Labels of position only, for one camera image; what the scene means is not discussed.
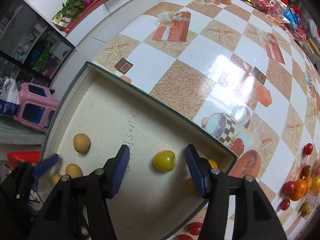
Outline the yellow cherry tomato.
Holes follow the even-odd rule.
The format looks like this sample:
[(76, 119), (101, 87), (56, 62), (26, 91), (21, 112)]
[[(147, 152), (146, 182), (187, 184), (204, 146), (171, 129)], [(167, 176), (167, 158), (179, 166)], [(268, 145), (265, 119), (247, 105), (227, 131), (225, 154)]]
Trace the yellow cherry tomato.
[(52, 182), (52, 185), (56, 185), (57, 182), (60, 180), (60, 178), (62, 177), (61, 174), (55, 174), (52, 176), (52, 179), (51, 179), (51, 182)]
[(198, 193), (196, 192), (194, 183), (193, 183), (191, 178), (186, 180), (186, 182), (185, 182), (185, 190), (186, 190), (186, 193), (191, 195), (191, 196), (198, 195)]

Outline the tan longan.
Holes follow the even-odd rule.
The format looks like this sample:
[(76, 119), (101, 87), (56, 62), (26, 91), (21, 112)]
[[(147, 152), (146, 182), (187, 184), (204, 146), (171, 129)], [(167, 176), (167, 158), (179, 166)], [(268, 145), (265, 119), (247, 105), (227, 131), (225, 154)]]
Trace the tan longan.
[(65, 174), (71, 176), (71, 178), (79, 178), (82, 177), (82, 170), (76, 164), (69, 164), (66, 166)]
[(84, 133), (78, 133), (73, 138), (73, 146), (78, 153), (86, 153), (90, 145), (90, 138)]

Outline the red cherry tomato with stem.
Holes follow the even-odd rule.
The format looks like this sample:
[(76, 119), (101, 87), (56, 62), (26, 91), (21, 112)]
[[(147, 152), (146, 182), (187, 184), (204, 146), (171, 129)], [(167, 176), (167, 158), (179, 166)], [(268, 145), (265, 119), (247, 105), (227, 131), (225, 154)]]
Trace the red cherry tomato with stem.
[(201, 233), (203, 223), (193, 222), (188, 225), (188, 232), (193, 236), (198, 236)]

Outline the yellow-green cherry tomato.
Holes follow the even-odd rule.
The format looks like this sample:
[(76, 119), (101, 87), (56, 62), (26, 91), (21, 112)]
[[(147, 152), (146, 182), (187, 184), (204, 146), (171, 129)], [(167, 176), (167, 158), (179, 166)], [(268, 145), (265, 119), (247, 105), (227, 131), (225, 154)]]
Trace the yellow-green cherry tomato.
[(172, 171), (176, 165), (175, 153), (171, 150), (158, 152), (153, 158), (153, 165), (163, 172)]

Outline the red cherry tomato front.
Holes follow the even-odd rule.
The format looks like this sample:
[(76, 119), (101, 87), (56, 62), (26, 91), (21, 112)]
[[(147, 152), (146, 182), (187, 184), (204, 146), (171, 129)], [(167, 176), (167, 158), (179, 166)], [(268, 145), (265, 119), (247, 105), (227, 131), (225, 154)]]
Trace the red cherry tomato front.
[(284, 199), (280, 202), (279, 207), (282, 211), (287, 210), (290, 207), (290, 200), (289, 199)]

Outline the red plastic stool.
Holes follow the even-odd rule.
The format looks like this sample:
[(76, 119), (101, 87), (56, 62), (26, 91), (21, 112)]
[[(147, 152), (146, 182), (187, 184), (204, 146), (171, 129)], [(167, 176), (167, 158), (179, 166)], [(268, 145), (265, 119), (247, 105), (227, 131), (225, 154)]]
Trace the red plastic stool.
[(38, 163), (41, 156), (41, 151), (28, 151), (28, 152), (9, 152), (7, 159), (12, 168), (15, 168), (20, 161), (28, 163)]

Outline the green-brown round fruit left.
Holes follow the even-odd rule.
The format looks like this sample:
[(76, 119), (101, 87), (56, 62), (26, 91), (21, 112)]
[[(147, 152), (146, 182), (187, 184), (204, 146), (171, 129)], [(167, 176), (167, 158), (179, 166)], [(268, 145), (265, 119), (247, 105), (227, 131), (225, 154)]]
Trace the green-brown round fruit left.
[(300, 208), (300, 211), (302, 217), (307, 216), (312, 211), (312, 207), (310, 206), (308, 201), (303, 203), (303, 205)]

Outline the orange mandarin front left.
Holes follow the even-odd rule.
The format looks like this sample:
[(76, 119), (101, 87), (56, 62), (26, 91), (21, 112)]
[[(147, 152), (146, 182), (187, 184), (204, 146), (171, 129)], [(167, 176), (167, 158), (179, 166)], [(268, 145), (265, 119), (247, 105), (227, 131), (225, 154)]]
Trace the orange mandarin front left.
[(306, 192), (306, 181), (304, 179), (298, 179), (295, 181), (295, 189), (290, 194), (290, 199), (294, 202), (300, 200)]

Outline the pink plastic stool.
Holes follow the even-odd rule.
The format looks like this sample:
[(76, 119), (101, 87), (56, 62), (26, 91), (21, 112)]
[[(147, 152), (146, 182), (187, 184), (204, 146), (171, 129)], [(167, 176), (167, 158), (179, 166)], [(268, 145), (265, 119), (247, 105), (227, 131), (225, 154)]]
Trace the pink plastic stool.
[(47, 132), (60, 101), (53, 97), (54, 89), (24, 82), (19, 91), (20, 105), (14, 119), (24, 126)]

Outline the orange mandarin near bowl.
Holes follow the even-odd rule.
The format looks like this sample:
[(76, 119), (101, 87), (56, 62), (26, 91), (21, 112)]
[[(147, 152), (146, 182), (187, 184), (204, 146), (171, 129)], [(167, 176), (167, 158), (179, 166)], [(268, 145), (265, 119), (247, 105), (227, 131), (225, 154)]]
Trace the orange mandarin near bowl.
[(319, 191), (320, 191), (320, 176), (314, 176), (312, 178), (310, 192), (313, 196), (317, 196), (319, 195)]

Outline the shallow cardboard box tray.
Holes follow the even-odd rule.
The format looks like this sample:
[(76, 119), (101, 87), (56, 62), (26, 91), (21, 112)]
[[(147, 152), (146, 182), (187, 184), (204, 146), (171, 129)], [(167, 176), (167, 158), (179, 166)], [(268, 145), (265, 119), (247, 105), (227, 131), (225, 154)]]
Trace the shallow cardboard box tray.
[[(86, 134), (86, 153), (78, 153), (73, 138)], [(121, 145), (130, 148), (130, 160), (119, 192), (108, 201), (118, 239), (169, 239), (187, 224), (206, 200), (186, 193), (190, 173), (184, 150), (192, 144), (199, 155), (213, 159), (228, 173), (236, 155), (200, 126), (108, 70), (86, 62), (67, 88), (52, 118), (42, 159), (57, 153), (60, 161), (37, 182), (46, 198), (51, 178), (64, 174), (68, 164), (84, 175), (102, 167)], [(163, 172), (153, 165), (163, 150), (175, 153), (176, 165)]]

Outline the dark green-brown cherry tomato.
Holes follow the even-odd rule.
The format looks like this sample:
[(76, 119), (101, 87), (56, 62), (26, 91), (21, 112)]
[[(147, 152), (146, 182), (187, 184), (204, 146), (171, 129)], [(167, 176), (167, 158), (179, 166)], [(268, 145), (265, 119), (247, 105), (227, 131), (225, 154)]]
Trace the dark green-brown cherry tomato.
[(310, 165), (305, 165), (303, 168), (302, 168), (302, 171), (301, 171), (301, 177), (304, 178), (304, 177), (309, 177), (311, 176), (311, 171), (312, 171), (312, 168)]

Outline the potted green plant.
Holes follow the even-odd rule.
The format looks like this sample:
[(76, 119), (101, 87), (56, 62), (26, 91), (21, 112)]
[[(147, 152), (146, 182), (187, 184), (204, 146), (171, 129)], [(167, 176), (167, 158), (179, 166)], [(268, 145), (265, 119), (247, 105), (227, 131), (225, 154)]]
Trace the potted green plant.
[(60, 12), (63, 16), (69, 15), (74, 17), (83, 11), (85, 7), (84, 2), (85, 0), (67, 0), (62, 4)]

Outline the snack packages pile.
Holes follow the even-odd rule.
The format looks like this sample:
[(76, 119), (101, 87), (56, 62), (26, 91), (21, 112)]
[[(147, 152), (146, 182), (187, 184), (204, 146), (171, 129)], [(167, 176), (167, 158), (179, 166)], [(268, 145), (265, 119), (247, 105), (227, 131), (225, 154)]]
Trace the snack packages pile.
[(271, 20), (289, 31), (300, 47), (319, 56), (319, 24), (301, 0), (246, 0)]

